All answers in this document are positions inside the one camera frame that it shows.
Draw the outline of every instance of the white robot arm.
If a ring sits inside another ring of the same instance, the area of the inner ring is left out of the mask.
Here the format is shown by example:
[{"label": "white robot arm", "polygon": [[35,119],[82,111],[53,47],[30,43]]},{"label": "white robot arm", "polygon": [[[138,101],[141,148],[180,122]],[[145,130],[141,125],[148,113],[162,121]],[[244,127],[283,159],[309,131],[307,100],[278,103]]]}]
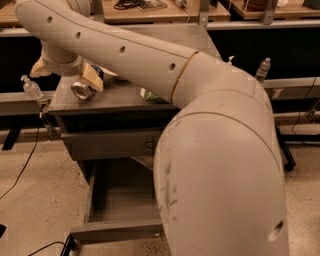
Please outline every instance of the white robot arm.
[{"label": "white robot arm", "polygon": [[282,161],[263,87],[219,59],[95,22],[66,3],[16,4],[50,70],[78,74],[83,57],[181,109],[154,163],[171,254],[289,255]]}]

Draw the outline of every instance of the power cord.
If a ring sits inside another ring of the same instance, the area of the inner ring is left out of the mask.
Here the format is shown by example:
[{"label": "power cord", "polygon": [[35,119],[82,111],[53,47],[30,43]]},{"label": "power cord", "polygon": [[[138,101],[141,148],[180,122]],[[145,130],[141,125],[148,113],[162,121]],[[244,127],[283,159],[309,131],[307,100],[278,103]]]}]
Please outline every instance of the power cord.
[{"label": "power cord", "polygon": [[9,188],[9,189],[7,190],[7,192],[5,192],[5,193],[0,197],[0,200],[1,200],[2,198],[4,198],[4,197],[17,185],[17,183],[18,183],[18,181],[19,181],[22,173],[23,173],[24,170],[26,169],[26,167],[27,167],[27,165],[28,165],[28,163],[29,163],[32,155],[33,155],[33,152],[34,152],[34,150],[35,150],[36,147],[37,147],[38,138],[39,138],[39,130],[40,130],[40,128],[38,128],[38,131],[37,131],[37,134],[36,134],[36,143],[34,144],[33,149],[32,149],[32,151],[31,151],[31,153],[30,153],[30,155],[29,155],[29,157],[28,157],[28,159],[27,159],[24,167],[22,168],[21,172],[19,173],[19,175],[18,175],[18,177],[17,177],[17,179],[16,179],[16,182],[13,184],[13,186],[12,186],[11,188]]},{"label": "power cord", "polygon": [[51,244],[48,244],[48,245],[46,245],[46,246],[44,246],[44,247],[40,248],[39,250],[37,250],[37,251],[35,251],[35,252],[33,252],[33,253],[29,254],[28,256],[35,255],[36,253],[38,253],[38,252],[40,252],[40,251],[42,251],[42,250],[44,250],[44,249],[46,249],[46,248],[48,248],[48,247],[50,247],[50,246],[54,245],[54,244],[62,244],[62,245],[63,245],[63,247],[65,247],[65,246],[66,246],[66,245],[65,245],[65,243],[60,242],[60,241],[53,242],[53,243],[51,243]]},{"label": "power cord", "polygon": [[[313,80],[313,83],[311,85],[311,87],[309,88],[309,90],[307,91],[306,95],[304,96],[304,99],[306,99],[309,95],[309,93],[311,92],[311,90],[313,89],[315,83],[316,83],[316,77],[314,78]],[[295,124],[291,127],[291,131],[294,133],[294,135],[297,135],[296,132],[294,131],[294,128],[297,126],[297,124],[299,123],[300,121],[300,117],[301,117],[301,112],[299,111],[299,115],[298,115],[298,118],[297,118],[297,121],[295,122]]]},{"label": "power cord", "polygon": [[135,8],[137,6],[140,6],[144,4],[144,0],[119,0],[115,5],[114,9],[117,10],[127,10],[130,8]]},{"label": "power cord", "polygon": [[[311,92],[311,90],[313,89],[314,85],[315,85],[315,82],[316,82],[316,77],[314,78],[313,80],[313,83],[310,87],[310,89],[308,90],[308,92],[306,93],[306,95],[304,96],[304,99],[306,99],[309,95],[309,93]],[[301,118],[301,112],[299,112],[298,114],[298,118],[297,118],[297,121],[294,123],[294,125],[291,127],[291,131],[294,133],[294,135],[297,135],[297,133],[295,132],[294,128],[297,126],[297,124],[299,123],[300,121],[300,118]],[[306,143],[305,141],[301,141],[304,145],[307,145],[307,146],[312,146],[312,147],[320,147],[320,145],[316,145],[316,144],[311,144],[311,143]]]}]

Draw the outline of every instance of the cable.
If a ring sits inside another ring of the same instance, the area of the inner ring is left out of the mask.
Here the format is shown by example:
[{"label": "cable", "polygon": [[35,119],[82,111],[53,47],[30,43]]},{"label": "cable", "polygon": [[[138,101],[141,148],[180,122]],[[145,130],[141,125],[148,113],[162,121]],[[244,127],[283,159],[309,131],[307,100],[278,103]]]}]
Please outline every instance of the cable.
[{"label": "cable", "polygon": [[[307,92],[306,95],[304,96],[304,99],[306,99],[306,98],[308,97],[309,93],[310,93],[311,90],[313,89],[313,87],[314,87],[314,85],[315,85],[315,82],[316,82],[316,79],[317,79],[317,78],[315,77],[314,80],[313,80],[313,83],[312,83],[311,87],[309,88],[308,92]],[[295,124],[291,127],[291,131],[294,133],[294,135],[297,135],[297,133],[294,131],[294,127],[296,127],[296,125],[299,123],[300,117],[301,117],[301,112],[299,112],[297,121],[296,121]],[[317,145],[317,144],[306,143],[305,141],[301,141],[301,142],[302,142],[302,144],[307,145],[307,146],[320,147],[320,145]]]},{"label": "cable", "polygon": [[65,245],[65,243],[60,242],[60,241],[53,242],[53,243],[51,243],[51,244],[48,244],[48,245],[46,245],[46,246],[44,246],[44,247],[40,248],[39,250],[37,250],[37,251],[35,251],[35,252],[33,252],[33,253],[29,254],[28,256],[35,255],[36,253],[38,253],[38,252],[40,252],[40,251],[42,251],[42,250],[44,250],[44,249],[46,249],[46,248],[48,248],[48,247],[50,247],[50,246],[54,245],[54,244],[62,244],[64,247],[66,246],[66,245]]},{"label": "cable", "polygon": [[115,5],[114,9],[127,10],[144,4],[144,0],[119,0]]},{"label": "cable", "polygon": [[[316,83],[316,79],[317,79],[317,78],[315,77],[314,80],[313,80],[313,83],[312,83],[311,87],[309,88],[309,90],[307,91],[306,95],[304,96],[304,99],[306,99],[306,98],[308,97],[309,93],[310,93],[311,90],[313,89],[313,87],[314,87],[314,85],[315,85],[315,83]],[[291,127],[291,131],[294,133],[294,135],[297,135],[296,132],[294,131],[294,127],[296,127],[296,125],[299,123],[300,117],[301,117],[301,112],[299,112],[297,121],[296,121],[295,124]]]},{"label": "cable", "polygon": [[18,175],[18,177],[17,177],[17,179],[16,179],[16,182],[13,184],[13,186],[12,186],[11,188],[9,188],[9,189],[7,190],[7,192],[5,192],[5,193],[0,197],[0,200],[1,200],[2,198],[4,198],[4,197],[17,185],[17,183],[18,183],[18,181],[19,181],[22,173],[23,173],[24,170],[26,169],[26,167],[27,167],[27,165],[28,165],[28,163],[29,163],[29,161],[30,161],[30,158],[32,157],[33,152],[34,152],[34,150],[36,149],[36,146],[37,146],[37,144],[38,144],[39,130],[40,130],[40,128],[38,128],[38,131],[37,131],[37,134],[36,134],[36,143],[35,143],[34,146],[33,146],[33,149],[32,149],[32,151],[31,151],[31,153],[30,153],[30,155],[29,155],[29,157],[28,157],[28,159],[27,159],[27,162],[25,163],[24,167],[22,168],[21,172],[19,173],[19,175]]}]

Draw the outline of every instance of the bottle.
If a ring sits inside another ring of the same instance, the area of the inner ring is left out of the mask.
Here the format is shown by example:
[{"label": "bottle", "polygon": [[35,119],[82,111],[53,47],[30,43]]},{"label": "bottle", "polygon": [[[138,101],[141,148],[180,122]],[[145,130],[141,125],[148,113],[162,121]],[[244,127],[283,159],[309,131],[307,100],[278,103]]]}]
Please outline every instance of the bottle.
[{"label": "bottle", "polygon": [[43,97],[39,85],[36,82],[31,81],[27,75],[23,75],[21,81],[24,81],[23,90],[30,99],[38,100]]},{"label": "bottle", "polygon": [[266,78],[268,71],[271,67],[270,58],[266,58],[264,61],[260,63],[260,66],[256,72],[255,78],[262,83]]}]

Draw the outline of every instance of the speckled floor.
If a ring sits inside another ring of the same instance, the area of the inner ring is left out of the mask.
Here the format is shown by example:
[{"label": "speckled floor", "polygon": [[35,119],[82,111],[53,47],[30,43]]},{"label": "speckled floor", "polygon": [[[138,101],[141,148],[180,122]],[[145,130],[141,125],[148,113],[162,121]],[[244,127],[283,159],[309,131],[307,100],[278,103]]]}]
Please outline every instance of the speckled floor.
[{"label": "speckled floor", "polygon": [[[6,132],[0,134],[0,146]],[[0,200],[1,256],[26,256],[83,223],[88,186],[61,140],[39,142],[17,185]],[[0,152],[0,197],[15,182],[35,145],[35,133],[23,131],[11,151]],[[320,255],[320,148],[290,145],[297,166],[285,174],[290,255]],[[55,244],[37,255],[60,255]],[[73,255],[169,256],[164,238],[82,246]]]}]

